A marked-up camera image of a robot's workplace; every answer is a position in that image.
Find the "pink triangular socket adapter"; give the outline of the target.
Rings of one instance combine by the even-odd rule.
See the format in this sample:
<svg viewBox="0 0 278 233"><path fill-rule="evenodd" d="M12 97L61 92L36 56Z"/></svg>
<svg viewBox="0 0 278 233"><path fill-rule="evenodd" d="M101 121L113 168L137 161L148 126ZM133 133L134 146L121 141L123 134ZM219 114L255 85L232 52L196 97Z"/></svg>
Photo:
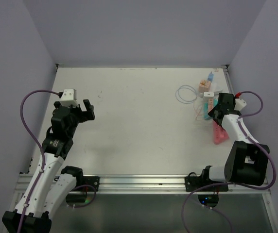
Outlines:
<svg viewBox="0 0 278 233"><path fill-rule="evenodd" d="M227 132L215 121L212 122L212 129L214 144L219 145L229 139Z"/></svg>

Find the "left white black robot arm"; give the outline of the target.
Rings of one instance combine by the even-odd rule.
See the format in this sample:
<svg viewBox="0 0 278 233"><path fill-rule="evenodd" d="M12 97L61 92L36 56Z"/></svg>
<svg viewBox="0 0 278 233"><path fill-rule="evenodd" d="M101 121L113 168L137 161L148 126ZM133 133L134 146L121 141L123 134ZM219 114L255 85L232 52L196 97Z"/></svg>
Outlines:
<svg viewBox="0 0 278 233"><path fill-rule="evenodd" d="M48 233L52 219L72 190L84 187L83 171L78 167L66 166L57 175L72 145L77 126L95 119L94 107L89 100L79 105L54 103L51 126L42 143L41 157L35 173L20 201L13 211L6 211L2 222L10 233Z"/></svg>

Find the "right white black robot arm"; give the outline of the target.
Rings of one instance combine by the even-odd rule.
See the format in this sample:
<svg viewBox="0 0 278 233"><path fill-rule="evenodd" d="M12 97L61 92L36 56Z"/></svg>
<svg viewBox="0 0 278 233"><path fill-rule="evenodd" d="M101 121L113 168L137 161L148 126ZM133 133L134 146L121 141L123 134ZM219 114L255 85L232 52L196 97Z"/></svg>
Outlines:
<svg viewBox="0 0 278 233"><path fill-rule="evenodd" d="M202 170L200 185L212 190L217 182L261 186L268 165L269 147L260 144L245 126L241 109L244 100L240 94L220 93L217 104L208 115L233 141L224 166L206 166Z"/></svg>

